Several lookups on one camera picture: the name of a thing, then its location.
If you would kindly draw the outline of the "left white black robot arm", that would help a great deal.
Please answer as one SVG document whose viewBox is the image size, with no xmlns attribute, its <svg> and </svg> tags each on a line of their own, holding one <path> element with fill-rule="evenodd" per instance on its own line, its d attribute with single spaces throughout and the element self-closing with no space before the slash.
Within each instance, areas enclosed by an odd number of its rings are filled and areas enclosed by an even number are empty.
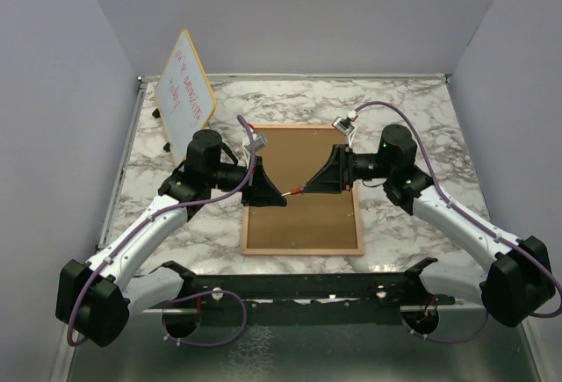
<svg viewBox="0 0 562 382">
<path fill-rule="evenodd" d="M 238 163 L 219 133 L 195 132 L 185 159 L 160 186 L 147 210 L 113 243 L 80 263 L 71 260 L 61 270 L 55 316 L 67 324 L 67 342 L 80 345 L 79 333 L 100 347 L 112 343 L 133 313 L 169 301 L 181 307 L 193 299 L 194 286 L 169 267 L 154 276 L 135 276 L 140 266 L 172 233 L 204 206 L 236 193 L 253 207 L 284 207 L 286 198 L 267 177 L 257 150 L 267 140 L 252 127 L 243 148 L 246 162 Z"/>
</svg>

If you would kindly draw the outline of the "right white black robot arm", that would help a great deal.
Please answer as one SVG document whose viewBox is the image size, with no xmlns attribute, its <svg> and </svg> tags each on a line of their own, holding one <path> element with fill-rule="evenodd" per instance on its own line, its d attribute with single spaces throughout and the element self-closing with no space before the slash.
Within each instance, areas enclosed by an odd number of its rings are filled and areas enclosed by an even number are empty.
<svg viewBox="0 0 562 382">
<path fill-rule="evenodd" d="M 513 328 L 555 294 L 544 243 L 507 233 L 459 204 L 415 164 L 417 145 L 401 125 L 386 126 L 375 154 L 335 145 L 324 166 L 304 185 L 305 193 L 349 191 L 356 180 L 383 179 L 387 198 L 409 215 L 437 228 L 465 250 L 478 269 L 421 262 L 403 283 L 405 297 L 422 304 L 434 294 L 482 305 Z"/>
</svg>

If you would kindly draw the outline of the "blue red screwdriver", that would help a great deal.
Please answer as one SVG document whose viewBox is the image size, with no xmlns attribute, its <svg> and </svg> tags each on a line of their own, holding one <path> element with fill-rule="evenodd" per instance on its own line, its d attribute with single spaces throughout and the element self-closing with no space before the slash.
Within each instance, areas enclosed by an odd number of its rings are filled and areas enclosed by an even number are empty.
<svg viewBox="0 0 562 382">
<path fill-rule="evenodd" d="M 299 194 L 302 194 L 302 193 L 304 192 L 304 190 L 305 190 L 305 187 L 304 187 L 304 186 L 300 186 L 300 187 L 297 187 L 297 188 L 295 188 L 295 189 L 292 189 L 292 190 L 290 190 L 290 191 L 288 191 L 288 192 L 283 193 L 283 196 L 284 196 L 284 197 L 290 197 L 290 196 L 299 195 Z"/>
</svg>

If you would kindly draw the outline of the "pink picture frame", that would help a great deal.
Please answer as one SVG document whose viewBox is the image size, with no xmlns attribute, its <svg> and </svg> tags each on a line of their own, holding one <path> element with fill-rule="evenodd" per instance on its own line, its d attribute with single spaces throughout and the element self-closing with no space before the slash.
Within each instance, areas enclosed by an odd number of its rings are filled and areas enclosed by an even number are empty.
<svg viewBox="0 0 562 382">
<path fill-rule="evenodd" d="M 269 179 L 287 193 L 304 185 L 346 138 L 330 125 L 255 124 L 268 144 L 259 150 Z M 297 194 L 285 207 L 247 207 L 241 231 L 246 256 L 361 256 L 358 189 Z"/>
</svg>

